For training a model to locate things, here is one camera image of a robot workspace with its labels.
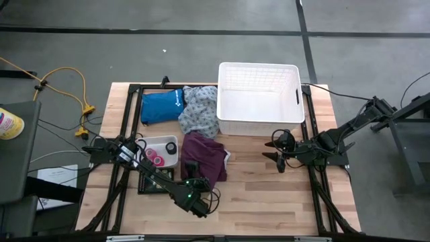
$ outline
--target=purple cloth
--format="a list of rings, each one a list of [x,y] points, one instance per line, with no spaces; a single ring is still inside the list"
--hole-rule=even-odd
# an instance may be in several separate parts
[[[194,177],[206,177],[209,179],[210,188],[214,188],[216,182],[225,182],[227,172],[224,166],[224,158],[227,153],[224,145],[205,138],[198,132],[186,134],[183,138],[181,150],[181,178],[188,177],[185,169],[186,161],[197,161],[199,171]]]

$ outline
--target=blue pouch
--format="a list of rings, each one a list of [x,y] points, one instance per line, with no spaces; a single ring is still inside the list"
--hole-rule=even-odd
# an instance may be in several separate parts
[[[155,124],[177,120],[183,111],[183,91],[176,89],[166,93],[142,95],[140,120],[143,124]]]

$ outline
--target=white paper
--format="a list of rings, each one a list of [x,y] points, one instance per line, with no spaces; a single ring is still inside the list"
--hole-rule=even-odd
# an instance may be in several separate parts
[[[68,169],[78,169],[78,165],[67,165],[64,166]],[[55,184],[60,184],[62,182],[65,182],[67,180],[76,178],[78,176],[78,171],[71,171],[68,169],[63,168],[49,168],[49,169],[41,169],[38,171],[38,179],[42,179],[47,182],[52,182]],[[71,186],[76,188],[77,180],[73,179],[71,181],[65,182],[61,185],[64,186]],[[43,204],[43,208],[55,208],[58,206],[64,206],[68,204],[73,204],[71,202],[63,202],[60,200],[52,200],[47,198],[40,198],[40,201],[38,202],[38,208],[37,210],[42,210],[42,206],[40,205],[40,202]]]

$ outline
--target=wooden tabletop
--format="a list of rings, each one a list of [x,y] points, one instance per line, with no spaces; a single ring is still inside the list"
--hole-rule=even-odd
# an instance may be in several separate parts
[[[115,138],[120,133],[129,84],[112,83],[100,131],[100,135],[106,138]],[[202,85],[210,84],[213,85],[213,83],[202,83]],[[337,125],[329,93],[315,87],[311,87],[311,91],[319,131],[335,128]],[[130,134],[135,104],[136,95],[133,99],[127,135]],[[146,127],[139,123],[138,132],[147,137],[175,135],[180,145],[183,140],[178,121]],[[292,133],[296,140],[302,139],[300,127]],[[278,173],[275,162],[261,154],[275,151],[273,148],[264,146],[264,143],[270,141],[269,137],[219,134],[215,141],[224,144],[225,148],[232,153],[226,168],[227,181],[216,183],[216,187],[222,194],[220,206],[216,212],[207,218],[198,218],[174,205],[167,194],[138,195],[138,173],[132,171],[120,232],[176,235],[317,234],[309,176],[305,167],[299,169],[286,167],[285,173]],[[293,159],[290,163],[293,166],[300,164]],[[105,202],[111,172],[112,165],[107,164],[100,165],[90,173],[77,229],[87,225]],[[176,177],[180,177],[179,168],[175,173]],[[327,175],[334,204],[350,225],[359,231],[354,197],[346,172],[339,167],[328,167]],[[321,202],[321,204],[324,222],[329,229],[327,210],[324,203]],[[111,225],[116,215],[115,211],[116,203],[111,213]]]

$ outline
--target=concrete floor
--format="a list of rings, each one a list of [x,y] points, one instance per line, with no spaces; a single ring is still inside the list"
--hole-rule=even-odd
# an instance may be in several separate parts
[[[302,0],[309,31],[430,32],[430,2],[426,0]],[[298,31],[294,0],[15,0],[0,13],[10,25],[83,28],[178,30]],[[114,81],[216,82],[224,61],[281,63],[298,66],[308,82],[301,37],[187,36],[0,33],[0,56],[40,75],[62,66],[76,67],[87,78],[87,96],[102,115]],[[426,38],[310,38],[318,83],[333,91],[385,98],[399,107],[407,85],[430,71],[430,42]],[[11,67],[0,63],[0,69]],[[81,97],[81,80],[73,73],[50,78],[59,89]],[[33,81],[2,79],[0,103],[31,100]],[[406,103],[427,93],[423,79],[406,95]],[[362,102],[332,96],[338,124],[356,115]],[[41,119],[71,127],[77,124],[77,102],[44,91]],[[97,126],[89,126],[98,132]],[[73,132],[54,130],[77,146]],[[363,129],[347,141],[352,186],[363,232],[369,235],[430,240],[430,198],[395,199],[391,191],[409,182],[389,130],[372,134]],[[72,150],[39,129],[33,157]],[[78,163],[88,158],[71,153],[32,164],[31,169]]]

